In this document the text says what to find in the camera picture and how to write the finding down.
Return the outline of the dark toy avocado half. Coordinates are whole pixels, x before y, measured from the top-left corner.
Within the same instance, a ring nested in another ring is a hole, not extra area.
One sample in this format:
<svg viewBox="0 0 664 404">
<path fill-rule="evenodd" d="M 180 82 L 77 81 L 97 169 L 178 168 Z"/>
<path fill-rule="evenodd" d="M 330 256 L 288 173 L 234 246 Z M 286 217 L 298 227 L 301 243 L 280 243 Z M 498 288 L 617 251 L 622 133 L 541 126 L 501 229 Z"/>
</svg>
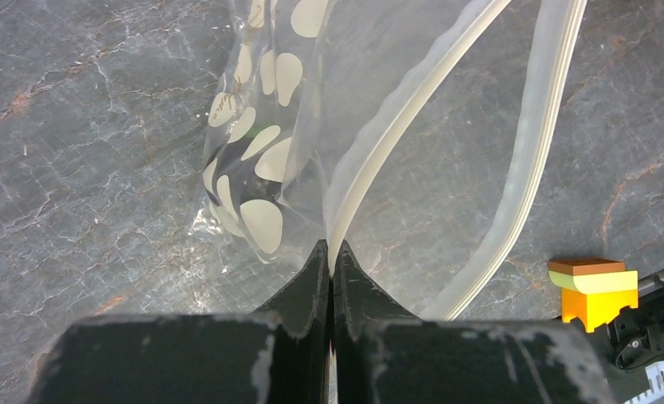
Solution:
<svg viewBox="0 0 664 404">
<path fill-rule="evenodd" d="M 236 214 L 250 200 L 278 203 L 291 139 L 277 125 L 254 125 L 245 135 L 212 150 L 203 183 L 211 203 Z"/>
</svg>

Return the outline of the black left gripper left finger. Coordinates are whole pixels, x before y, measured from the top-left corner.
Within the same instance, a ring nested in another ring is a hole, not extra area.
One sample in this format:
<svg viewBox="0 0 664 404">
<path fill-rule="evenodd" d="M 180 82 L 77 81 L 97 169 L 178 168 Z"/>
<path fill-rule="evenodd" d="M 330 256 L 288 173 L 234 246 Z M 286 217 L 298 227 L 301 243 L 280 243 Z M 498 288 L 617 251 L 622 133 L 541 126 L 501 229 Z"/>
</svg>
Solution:
<svg viewBox="0 0 664 404">
<path fill-rule="evenodd" d="M 30 403 L 324 403 L 327 244 L 247 313 L 102 315 L 50 351 Z"/>
</svg>

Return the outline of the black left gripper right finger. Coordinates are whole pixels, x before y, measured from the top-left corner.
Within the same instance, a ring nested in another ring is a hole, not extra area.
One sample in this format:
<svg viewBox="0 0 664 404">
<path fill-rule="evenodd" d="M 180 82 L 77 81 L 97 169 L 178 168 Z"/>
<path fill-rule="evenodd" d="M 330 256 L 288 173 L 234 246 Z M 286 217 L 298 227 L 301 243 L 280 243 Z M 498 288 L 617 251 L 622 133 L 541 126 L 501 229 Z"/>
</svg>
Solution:
<svg viewBox="0 0 664 404">
<path fill-rule="evenodd" d="M 602 365 L 574 327 L 544 321 L 430 321 L 374 282 L 344 243 L 331 256 L 341 403 L 612 403 Z"/>
</svg>

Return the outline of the clear dotted zip top bag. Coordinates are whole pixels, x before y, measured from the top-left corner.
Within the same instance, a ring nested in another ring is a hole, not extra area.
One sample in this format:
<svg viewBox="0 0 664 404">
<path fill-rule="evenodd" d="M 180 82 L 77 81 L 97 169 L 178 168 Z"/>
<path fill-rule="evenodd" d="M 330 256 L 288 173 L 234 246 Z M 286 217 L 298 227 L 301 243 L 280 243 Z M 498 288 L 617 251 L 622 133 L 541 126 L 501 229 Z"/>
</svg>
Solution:
<svg viewBox="0 0 664 404">
<path fill-rule="evenodd" d="M 204 162 L 254 125 L 290 138 L 280 201 L 209 214 L 263 263 L 328 262 L 380 169 L 505 1 L 232 1 L 231 54 L 208 113 Z"/>
</svg>

